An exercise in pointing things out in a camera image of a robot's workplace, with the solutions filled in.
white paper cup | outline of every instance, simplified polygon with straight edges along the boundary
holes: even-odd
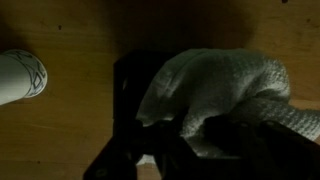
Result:
[[[0,54],[0,105],[40,94],[48,81],[40,60],[23,50]]]

white cloth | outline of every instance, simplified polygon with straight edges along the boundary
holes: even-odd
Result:
[[[219,155],[203,139],[204,119],[232,114],[277,120],[307,138],[320,133],[316,111],[289,106],[284,66],[258,52],[243,49],[191,49],[169,60],[151,82],[137,114],[144,126],[172,120],[189,107],[181,135],[200,157]]]

wooden floor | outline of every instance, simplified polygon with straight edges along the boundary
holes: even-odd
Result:
[[[41,95],[0,107],[1,180],[81,179],[111,136],[112,64],[133,49],[262,51],[286,65],[291,104],[320,109],[320,1],[1,0],[0,42],[49,73]]]

